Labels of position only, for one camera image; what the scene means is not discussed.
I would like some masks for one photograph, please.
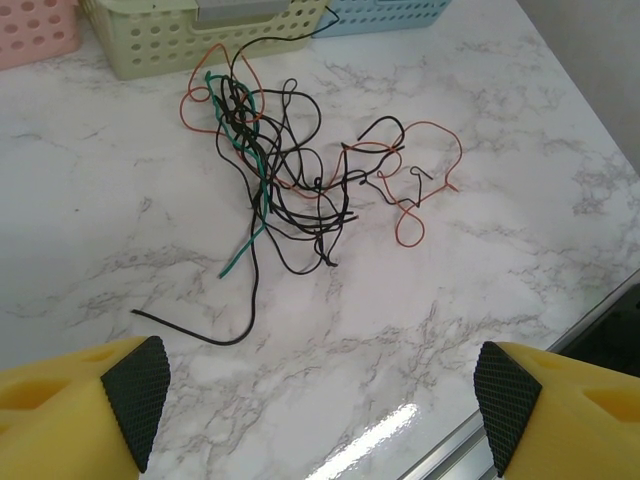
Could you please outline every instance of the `black object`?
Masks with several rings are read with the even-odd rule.
[[[473,374],[476,398],[502,476],[518,448],[542,385],[493,342],[485,342]]]
[[[640,378],[640,285],[558,353]]]
[[[171,380],[160,337],[149,337],[100,378],[138,470],[147,470]]]

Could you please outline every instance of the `tangled wires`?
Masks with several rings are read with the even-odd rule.
[[[339,18],[325,28],[330,28]],[[311,147],[312,140],[322,126],[322,111],[318,103],[310,95],[298,90],[298,82],[289,78],[280,89],[263,88],[255,71],[245,58],[244,50],[259,41],[296,41],[307,36],[294,39],[280,37],[261,37],[241,47],[233,59],[222,44],[211,47],[191,74],[187,92],[180,102],[180,117],[190,130],[210,133],[216,136],[216,149],[220,158],[229,163],[242,176],[252,208],[249,235],[246,243],[227,266],[220,272],[224,278],[236,265],[238,260],[250,251],[255,272],[251,293],[251,314],[247,327],[236,338],[228,341],[214,340],[184,329],[178,325],[162,320],[156,316],[133,310],[137,315],[150,318],[182,333],[191,335],[214,345],[228,346],[242,341],[251,332],[256,317],[256,295],[260,278],[260,270],[255,251],[255,241],[263,233],[269,237],[284,267],[295,275],[308,275],[322,264],[337,266],[332,259],[332,252],[342,235],[345,226],[358,219],[350,209],[349,188],[353,184],[367,185],[375,189],[389,205],[397,206],[401,215],[396,223],[397,242],[404,247],[415,247],[425,237],[426,228],[422,220],[413,212],[420,208],[428,198],[446,189],[458,191],[449,180],[451,172],[462,159],[462,145],[459,138],[450,130],[428,121],[420,121],[405,127],[397,118],[383,116],[374,121],[354,144],[341,144],[341,151],[335,167],[328,169],[321,156]],[[205,85],[194,86],[195,77],[206,62],[209,55],[221,49],[227,60],[229,73],[214,75],[206,72]],[[249,89],[234,75],[234,67],[238,58],[251,72],[257,89]],[[313,112],[315,119],[311,132],[300,137],[292,126],[290,108],[293,100],[300,102]],[[215,114],[217,128],[202,129],[191,126],[184,116],[184,105],[187,100],[199,103],[211,102]],[[277,101],[280,114],[275,116],[267,111],[267,104]],[[395,125],[398,136],[391,144],[365,140],[381,123]],[[457,143],[459,155],[447,169],[443,184],[428,193],[423,193],[423,180],[434,181],[433,177],[417,166],[409,169],[410,175],[416,178],[417,195],[415,199],[397,199],[391,191],[389,178],[398,174],[403,166],[402,151],[407,132],[418,125],[430,125],[452,135]],[[227,141],[232,146],[236,158],[230,158],[221,148],[221,142]],[[368,155],[377,159],[372,168],[351,168],[350,155]],[[388,169],[391,160],[392,171]],[[411,218],[420,226],[421,234],[413,243],[404,242],[399,233],[402,222]],[[303,268],[294,268],[286,259],[282,241],[308,242],[312,245],[316,259]]]

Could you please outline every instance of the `green wire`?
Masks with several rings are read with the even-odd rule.
[[[260,225],[260,228],[258,228],[258,230],[251,236],[251,238],[249,238],[249,240],[247,240],[247,243],[244,244],[244,246],[240,249],[240,251],[238,251],[238,253],[236,253],[236,255],[231,259],[231,261],[227,264],[227,266],[218,274],[218,278],[224,278],[231,270],[233,270],[233,267],[235,267],[236,263],[238,263],[238,260],[240,260],[240,258],[242,257],[242,255],[244,255],[244,253],[247,251],[247,249],[253,244],[253,242],[256,240],[256,238],[258,238],[258,236],[264,231],[265,229],[265,223],[266,223],[266,217],[267,217],[267,207],[269,205],[269,195],[267,193],[267,183],[266,183],[266,172],[264,170],[264,166],[262,165],[262,162],[260,161],[260,157],[252,150],[249,148],[244,148],[242,145],[240,145],[238,142],[236,142],[236,140],[231,136],[229,129],[227,127],[227,125],[222,121],[222,112],[220,109],[220,105],[216,99],[216,96],[213,92],[213,87],[211,86],[211,82],[214,80],[218,80],[218,79],[225,79],[228,78],[226,75],[211,75],[211,72],[208,71],[205,75],[205,82],[207,84],[207,89],[209,90],[209,93],[211,95],[211,99],[213,101],[213,106],[215,108],[215,115],[216,115],[216,119],[218,120],[218,122],[220,122],[220,125],[222,125],[222,129],[224,130],[225,135],[227,136],[227,138],[229,139],[229,141],[231,142],[231,144],[237,148],[238,150],[241,150],[243,152],[248,153],[249,155],[251,155],[254,160],[256,161],[256,165],[258,167],[258,171],[260,172],[260,183],[262,184],[262,197],[263,197],[263,208],[262,208],[262,223]],[[256,106],[255,106],[255,99],[253,98],[253,94],[251,93],[251,91],[246,87],[246,85],[240,83],[240,82],[236,82],[236,84],[238,84],[240,86],[240,88],[247,94],[248,98],[249,98],[249,105],[251,105],[251,110],[253,113],[256,113]],[[258,133],[260,131],[260,127],[259,127],[259,122],[254,122],[253,123],[253,131],[255,133]]]

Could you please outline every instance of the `black wire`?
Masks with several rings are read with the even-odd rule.
[[[275,118],[263,112],[258,119],[257,112],[251,104],[246,88],[235,80],[233,68],[236,60],[241,52],[254,43],[263,40],[293,42],[308,38],[338,23],[340,17],[330,8],[326,8],[335,17],[335,20],[321,29],[295,38],[259,37],[242,46],[233,57],[229,74],[220,78],[219,86],[216,89],[218,93],[214,95],[215,102],[221,114],[217,130],[218,135],[216,136],[215,142],[216,151],[220,158],[229,163],[242,176],[253,210],[249,233],[253,236],[257,231],[256,226],[258,222],[264,222],[264,230],[271,240],[283,266],[295,275],[308,275],[320,268],[322,264],[329,267],[338,265],[332,258],[332,253],[338,240],[342,236],[345,225],[358,218],[349,208],[350,197],[348,186],[350,183],[358,182],[360,185],[369,185],[376,189],[387,203],[394,204],[394,202],[386,198],[384,192],[382,192],[379,187],[369,181],[369,176],[380,172],[388,158],[404,148],[402,144],[405,138],[405,129],[402,123],[393,116],[387,115],[380,117],[375,120],[357,140],[361,141],[381,122],[391,121],[400,131],[400,135],[393,145],[385,149],[367,150],[351,147],[343,143],[344,151],[340,170],[337,172],[336,178],[332,179],[331,183],[325,183],[325,167],[322,157],[309,146],[322,126],[322,111],[314,98],[297,90],[298,81],[294,78],[287,79],[280,89],[255,90],[251,92],[252,95],[260,93],[265,96],[279,96],[280,106],[282,108],[280,118]],[[289,108],[294,98],[306,102],[317,118],[317,122],[312,128],[311,133],[303,139],[298,139],[289,114]],[[220,138],[225,134],[223,124],[226,125],[229,134],[234,139],[234,150],[235,154],[241,159],[240,163],[236,158],[229,158],[220,147]],[[249,154],[249,151],[253,152],[257,159]],[[369,170],[350,169],[348,157],[348,152],[350,151],[381,156],[381,158],[378,163]],[[314,163],[319,169],[314,175],[311,175],[308,169],[310,158],[314,159]],[[420,197],[422,196],[421,174],[427,177],[429,177],[429,175],[420,169],[416,171],[411,169],[410,173],[418,178],[419,192],[416,202],[419,203]],[[282,185],[284,178],[287,179],[286,181],[290,184],[289,186]],[[263,205],[265,190],[267,195],[267,211],[264,211]],[[295,195],[283,194],[283,192],[289,192],[291,190],[295,190],[306,197],[314,198],[315,203],[313,209],[310,209],[308,203],[303,207],[299,205],[294,206],[291,199],[295,198]],[[400,202],[416,203],[408,198],[402,199]],[[271,220],[266,221],[267,214],[272,214],[272,218],[276,220],[277,224]],[[287,241],[311,242],[313,251],[317,257],[316,260],[305,268],[293,268],[285,258],[279,244],[279,241],[282,239],[286,239]],[[241,342],[249,335],[255,325],[256,296],[260,279],[254,242],[251,243],[250,249],[254,269],[254,283],[251,290],[251,313],[247,327],[239,336],[227,341],[215,340],[141,310],[132,310],[132,313],[213,345],[229,346]]]

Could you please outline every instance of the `marble surface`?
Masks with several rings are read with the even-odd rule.
[[[294,277],[257,242],[241,345],[133,317],[241,331],[249,262],[217,274],[250,211],[213,139],[180,125],[187,74],[119,82],[86,31],[75,54],[0,72],[0,366],[157,334],[173,382],[145,479],[397,478],[476,409],[483,341],[546,347],[636,269],[638,177],[515,0],[253,64],[315,96],[327,158],[383,114],[460,135],[460,193],[420,209],[425,242],[397,246],[397,209],[356,186],[339,267]],[[434,172],[454,153],[426,129],[407,145]]]

